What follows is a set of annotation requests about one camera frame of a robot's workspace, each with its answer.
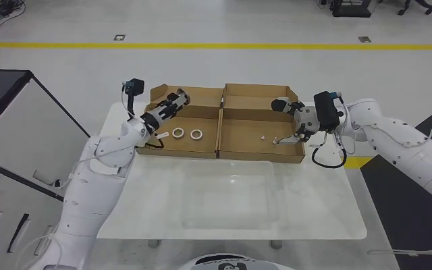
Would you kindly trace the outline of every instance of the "white table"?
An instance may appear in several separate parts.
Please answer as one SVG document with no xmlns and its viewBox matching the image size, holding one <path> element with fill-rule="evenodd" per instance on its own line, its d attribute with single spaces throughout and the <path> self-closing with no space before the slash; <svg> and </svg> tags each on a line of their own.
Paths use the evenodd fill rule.
<svg viewBox="0 0 432 270">
<path fill-rule="evenodd" d="M 135 111 L 143 111 L 144 107 L 144 103 L 136 103 Z M 122 104 L 113 104 L 101 136 L 116 136 L 125 120 L 127 115 Z M 367 235 L 366 227 L 344 169 L 325 169 L 311 161 L 313 149 L 308 146 L 322 141 L 322 132 L 309 140 L 305 145 L 306 157 L 301 164 L 273 164 L 277 183 L 285 187 L 282 196 L 286 200 L 284 205 L 279 205 L 280 217 L 270 229 L 184 229 L 178 225 L 179 206 L 172 203 L 169 191 L 169 182 L 175 177 L 170 167 L 181 159 L 136 155 L 119 202 L 103 224 L 98 238 L 363 239 Z M 340 162 L 340 156 L 331 138 L 319 150 L 317 160 L 334 165 Z M 102 170 L 97 165 L 92 166 L 94 169 Z"/>
</svg>

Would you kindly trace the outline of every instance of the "black cable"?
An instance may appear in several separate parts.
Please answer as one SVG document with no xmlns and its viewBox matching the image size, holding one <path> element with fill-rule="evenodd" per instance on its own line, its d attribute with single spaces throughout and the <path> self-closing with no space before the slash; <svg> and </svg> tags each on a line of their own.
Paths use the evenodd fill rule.
<svg viewBox="0 0 432 270">
<path fill-rule="evenodd" d="M 146 145 L 147 145 L 147 146 L 150 146 L 150 147 L 153 147 L 153 148 L 156 148 L 156 149 L 162 149 L 163 147 L 165 147 L 165 146 L 163 145 L 163 142 L 162 142 L 161 139 L 157 139 L 157 140 L 159 141 L 159 143 L 160 143 L 161 145 L 154 145 L 154 144 L 151 144 L 151 143 L 148 143 L 148 142 L 146 142 Z"/>
<path fill-rule="evenodd" d="M 134 95 L 128 94 L 128 113 L 130 119 L 134 118 L 135 112 L 134 112 Z"/>
<path fill-rule="evenodd" d="M 7 2 L 6 1 L 1 2 L 1 5 L 5 5 L 5 3 L 7 3 Z M 0 24 L 0 27 L 2 27 L 2 25 L 4 25 L 6 22 L 8 22 L 8 21 L 10 21 L 10 20 L 12 20 L 12 19 L 14 19 L 16 17 L 20 17 L 24 12 L 26 12 L 26 4 L 25 4 L 24 0 L 16 1 L 14 7 L 11 9 L 11 12 L 20 10 L 22 6 L 24 6 L 24 9 L 22 10 L 22 12 L 20 14 L 15 15 L 14 17 L 10 17 L 6 21 L 2 22 Z"/>
<path fill-rule="evenodd" d="M 327 168 L 327 169 L 337 169 L 337 168 L 340 168 L 340 167 L 342 167 L 342 166 L 345 165 L 345 163 L 346 163 L 346 159 L 347 159 L 348 157 L 347 157 L 347 155 L 346 155 L 346 150 L 345 150 L 344 148 L 342 149 L 342 152 L 344 153 L 344 159 L 342 160 L 342 163 L 340 163 L 339 165 L 336 165 L 336 166 L 324 165 L 324 164 L 321 164 L 321 163 L 319 163 L 318 161 L 316 161 L 316 160 L 315 160 L 315 154 L 317 154 L 318 149 L 319 149 L 319 148 L 316 148 L 316 149 L 313 151 L 313 153 L 312 153 L 312 162 L 315 163 L 315 164 L 317 164 L 318 166 L 321 166 L 321 167 L 324 167 L 324 168 Z"/>
</svg>

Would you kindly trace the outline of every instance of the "cardboard box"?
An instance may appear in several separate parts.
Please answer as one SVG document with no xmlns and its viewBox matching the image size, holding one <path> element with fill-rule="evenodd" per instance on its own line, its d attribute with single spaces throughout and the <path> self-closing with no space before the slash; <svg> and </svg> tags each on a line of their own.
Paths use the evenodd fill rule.
<svg viewBox="0 0 432 270">
<path fill-rule="evenodd" d="M 157 103 L 166 99 L 171 92 L 176 92 L 180 86 L 168 86 L 163 84 L 150 91 L 151 103 L 146 110 L 153 109 Z M 155 149 L 151 147 L 138 148 L 139 154 L 161 155 L 172 157 L 196 157 L 205 159 L 217 158 L 219 140 L 219 114 L 221 113 L 222 88 L 183 87 L 190 95 L 190 104 L 178 112 L 177 116 L 167 121 L 158 130 L 158 134 L 169 132 L 169 136 L 163 139 L 165 147 Z M 172 135 L 175 128 L 184 129 L 184 137 L 176 140 Z M 202 139 L 191 139 L 193 130 L 201 130 Z M 149 143 L 158 145 L 159 142 L 152 138 Z"/>
<path fill-rule="evenodd" d="M 266 160 L 300 163 L 305 154 L 303 144 L 274 145 L 275 137 L 294 133 L 293 117 L 273 111 L 277 97 L 298 97 L 288 86 L 226 84 L 219 129 L 219 158 Z"/>
<path fill-rule="evenodd" d="M 152 89 L 151 103 L 146 110 L 153 109 L 178 88 L 163 84 Z M 298 100 L 288 86 L 226 84 L 225 89 L 182 88 L 190 95 L 191 103 L 158 130 L 158 134 L 169 132 L 169 136 L 163 139 L 165 147 L 156 149 L 146 146 L 138 148 L 138 153 L 282 163 L 300 163 L 303 160 L 303 144 L 272 143 L 275 137 L 280 139 L 294 133 L 292 116 L 271 109 L 271 102 L 277 97 Z M 171 135 L 175 128 L 184 129 L 181 140 Z M 190 137 L 191 131 L 195 129 L 203 132 L 199 141 Z M 159 144 L 155 138 L 149 143 Z"/>
</svg>

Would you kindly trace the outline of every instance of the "floor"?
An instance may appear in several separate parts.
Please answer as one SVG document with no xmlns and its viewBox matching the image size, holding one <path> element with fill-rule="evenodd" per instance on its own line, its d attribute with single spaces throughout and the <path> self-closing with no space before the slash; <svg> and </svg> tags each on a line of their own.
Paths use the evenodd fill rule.
<svg viewBox="0 0 432 270">
<path fill-rule="evenodd" d="M 385 115 L 413 126 L 432 113 L 432 51 L 268 49 L 25 49 L 6 43 L 287 43 L 432 44 L 432 19 L 412 3 L 385 0 L 372 18 L 333 18 L 314 0 L 27 0 L 26 13 L 0 27 L 0 68 L 29 69 L 88 130 L 97 134 L 121 82 L 146 81 L 222 87 L 226 82 L 286 84 L 303 101 L 323 90 L 347 102 L 377 99 Z M 148 96 L 139 97 L 148 100 Z M 361 155 L 373 153 L 365 147 Z M 296 269 L 398 269 L 359 170 L 347 170 L 368 236 L 359 241 L 140 241 L 99 240 L 91 269 L 176 269 L 209 252 L 237 252 Z"/>
</svg>

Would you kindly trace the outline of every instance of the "cable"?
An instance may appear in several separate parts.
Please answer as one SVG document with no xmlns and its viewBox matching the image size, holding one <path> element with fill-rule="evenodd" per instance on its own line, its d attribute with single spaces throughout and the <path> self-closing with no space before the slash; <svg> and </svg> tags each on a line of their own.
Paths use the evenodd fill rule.
<svg viewBox="0 0 432 270">
<path fill-rule="evenodd" d="M 75 165 L 72 167 L 72 173 L 75 171 L 75 169 L 77 168 L 77 166 L 78 166 L 81 162 L 89 161 L 89 160 L 92 160 L 92 159 L 97 159 L 98 157 L 103 157 L 103 156 L 105 156 L 105 155 L 109 155 L 109 154 L 112 154 L 112 153 L 115 153 L 115 152 L 119 152 L 119 151 L 122 151 L 122 150 L 126 150 L 126 149 L 128 149 L 128 148 L 130 148 L 130 147 L 133 147 L 133 146 L 135 146 L 135 144 L 130 145 L 130 146 L 127 146 L 127 147 L 125 147 L 125 148 L 117 149 L 117 150 L 114 150 L 114 151 L 111 151 L 111 152 L 108 152 L 108 153 L 103 153 L 102 155 L 98 155 L 98 156 L 94 156 L 94 157 L 89 157 L 89 158 L 87 158 L 87 159 L 81 159 L 81 160 L 79 160 L 77 163 L 75 163 Z M 72 180 L 72 176 L 70 176 L 70 177 L 67 179 L 67 181 L 66 181 L 63 185 L 61 185 L 60 187 L 58 187 L 58 189 L 64 188 L 67 184 L 69 184 L 69 182 L 70 182 L 71 180 Z"/>
<path fill-rule="evenodd" d="M 342 108 L 344 108 L 344 112 L 345 112 L 345 122 L 344 122 L 344 125 L 342 126 L 342 131 L 341 131 L 341 134 L 343 134 L 344 133 L 344 131 L 345 131 L 345 127 L 346 127 L 346 125 L 348 124 L 348 116 L 350 115 L 350 110 L 347 108 L 347 106 L 344 104 L 344 100 L 340 97 L 339 98 L 339 100 L 341 101 L 341 104 L 342 104 Z M 354 132 L 354 142 L 353 142 L 353 145 L 354 145 L 354 150 L 350 153 L 350 152 L 347 152 L 349 155 L 353 155 L 355 152 L 356 152 L 356 136 L 357 136 L 357 133 L 361 130 L 361 129 L 363 129 L 364 127 L 366 127 L 366 126 L 371 126 L 371 125 L 363 125 L 363 126 L 361 126 L 361 127 L 359 127 L 357 130 L 355 130 Z M 393 137 L 392 137 L 392 135 L 391 134 L 389 134 L 389 133 L 387 133 L 385 130 L 382 130 L 381 128 L 379 128 L 379 130 L 381 130 L 382 132 L 384 132 L 384 133 L 386 133 L 392 140 L 394 140 L 395 142 L 397 142 L 397 140 L 395 140 Z M 431 132 L 429 133 L 429 137 L 427 137 L 423 142 L 421 142 L 421 143 L 419 143 L 419 144 L 413 144 L 411 147 L 418 147 L 418 146 L 422 146 L 422 145 L 424 145 L 425 143 L 427 143 L 428 141 L 430 141 L 432 139 L 432 129 L 431 129 Z M 341 136 L 341 138 L 340 138 L 340 140 L 341 140 L 341 144 L 342 144 L 342 147 L 343 148 L 345 148 L 345 146 L 344 146 L 344 141 L 343 141 L 343 139 L 342 139 L 342 136 Z"/>
<path fill-rule="evenodd" d="M 24 6 L 24 9 L 22 10 L 22 12 L 21 12 L 20 14 L 18 14 L 18 15 L 15 15 L 14 17 L 10 17 L 10 18 L 7 19 L 6 21 L 2 22 L 2 23 L 0 24 L 0 27 L 2 27 L 6 22 L 8 22 L 8 21 L 10 21 L 10 20 L 12 20 L 12 19 L 14 19 L 14 18 L 16 18 L 16 17 L 20 17 L 22 14 L 24 14 L 24 12 L 26 12 L 26 4 L 25 4 L 24 1 L 20 1 L 20 7 L 17 8 L 17 9 L 14 9 L 13 11 L 20 10 L 20 9 L 21 9 L 21 5 Z"/>
<path fill-rule="evenodd" d="M 383 250 L 369 250 L 369 255 L 384 255 L 384 254 L 405 254 L 412 257 L 418 257 L 419 255 L 432 255 L 432 250 L 416 251 L 416 250 L 403 250 L 403 249 L 383 249 Z"/>
<path fill-rule="evenodd" d="M 121 103 L 123 105 L 123 108 L 128 112 L 128 115 L 130 116 L 130 119 L 135 118 L 135 119 L 138 119 L 138 121 L 140 121 L 141 123 L 144 123 L 144 121 L 141 118 L 135 116 L 134 109 L 133 109 L 133 102 L 134 102 L 133 97 L 132 97 L 132 102 L 131 102 L 130 97 L 128 97 L 128 107 L 130 107 L 131 110 L 129 110 L 128 107 L 126 107 L 126 105 L 124 104 L 123 92 L 124 92 L 124 88 L 121 90 Z M 159 141 L 160 145 L 154 145 L 154 144 L 151 144 L 151 143 L 148 143 L 148 142 L 146 142 L 145 145 L 153 147 L 153 148 L 156 148 L 156 149 L 162 149 L 162 148 L 164 148 L 165 145 L 163 145 L 162 140 L 161 139 L 157 139 L 157 140 Z"/>
<path fill-rule="evenodd" d="M 344 159 L 342 160 L 342 162 L 339 165 L 335 165 L 335 166 L 324 165 L 324 164 L 319 163 L 318 161 L 315 160 L 315 155 L 317 154 L 318 149 L 320 149 L 321 146 L 323 146 L 324 144 L 325 144 L 325 142 L 323 142 L 322 144 L 320 144 L 319 147 L 317 147 L 313 151 L 313 153 L 312 153 L 312 162 L 315 163 L 315 164 L 317 164 L 318 166 L 321 166 L 321 167 L 324 167 L 324 168 L 327 168 L 327 169 L 337 169 L 337 168 L 340 168 L 340 167 L 344 166 L 345 163 L 346 163 L 346 159 L 348 158 L 347 155 L 346 155 L 346 150 L 344 148 L 342 148 L 342 152 L 344 153 Z"/>
<path fill-rule="evenodd" d="M 146 142 L 145 145 L 150 146 L 150 147 L 154 147 L 156 149 L 162 149 L 163 147 L 165 147 L 165 145 L 163 145 L 162 139 L 157 139 L 157 140 L 159 141 L 160 145 L 154 145 L 154 144 L 151 144 L 149 142 Z"/>
<path fill-rule="evenodd" d="M 317 6 L 319 9 L 323 10 L 325 8 L 326 5 L 321 5 L 320 2 L 321 0 L 315 0 L 317 2 Z"/>
<path fill-rule="evenodd" d="M 58 266 L 59 266 L 59 264 L 60 264 L 60 261 L 61 261 L 61 258 L 62 258 L 62 256 L 63 256 L 63 249 L 62 249 L 62 247 L 61 247 L 61 244 L 60 244 L 60 242 L 59 242 L 59 240 L 55 237 L 55 235 L 54 235 L 54 233 L 57 231 L 57 229 L 58 229 L 58 227 L 59 227 L 59 224 L 57 224 L 56 226 L 55 226 L 55 229 L 54 229 L 54 232 L 53 233 L 51 233 L 51 234 L 49 234 L 49 235 L 47 235 L 47 236 L 41 236 L 41 237 L 38 237 L 38 238 L 36 238 L 36 239 L 33 239 L 33 241 L 31 241 L 30 243 L 28 243 L 21 251 L 20 251 L 20 253 L 18 254 L 18 257 L 17 257 L 17 260 L 16 260 L 16 263 L 15 263 L 15 270 L 18 270 L 18 265 L 20 264 L 20 259 L 21 259 L 21 256 L 24 254 L 24 251 L 26 251 L 26 249 L 27 248 L 29 248 L 32 244 L 34 244 L 37 240 L 42 240 L 42 239 L 44 239 L 44 238 L 49 238 L 50 240 L 54 240 L 54 242 L 59 246 L 59 249 L 60 249 L 60 256 L 59 256 L 59 258 L 57 259 L 57 263 L 56 263 L 56 265 L 55 265 L 55 268 L 54 268 L 54 270 L 56 270 L 57 268 L 58 268 Z M 41 252 L 41 254 L 44 254 L 47 250 L 48 250 L 48 247 L 49 247 L 49 244 L 47 245 L 47 247 Z M 31 264 L 33 264 L 33 263 L 35 263 L 37 260 L 39 260 L 40 259 L 40 257 L 38 256 L 38 257 L 36 257 L 35 259 L 32 259 L 32 260 L 30 260 L 28 263 L 26 263 L 23 267 L 21 267 L 21 270 L 25 270 L 29 265 L 31 265 Z"/>
</svg>

